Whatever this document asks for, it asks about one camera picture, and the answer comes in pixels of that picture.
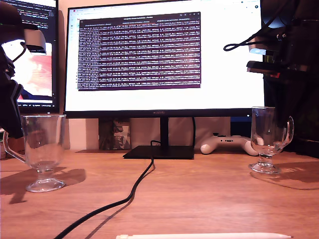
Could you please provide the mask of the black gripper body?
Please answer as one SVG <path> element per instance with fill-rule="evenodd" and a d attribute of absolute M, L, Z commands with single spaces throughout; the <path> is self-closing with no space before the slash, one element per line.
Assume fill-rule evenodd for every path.
<path fill-rule="evenodd" d="M 319 23 L 293 22 L 291 25 L 271 29 L 250 42 L 250 51 L 265 50 L 273 62 L 249 61 L 247 71 L 269 75 L 292 72 L 318 74 Z"/>

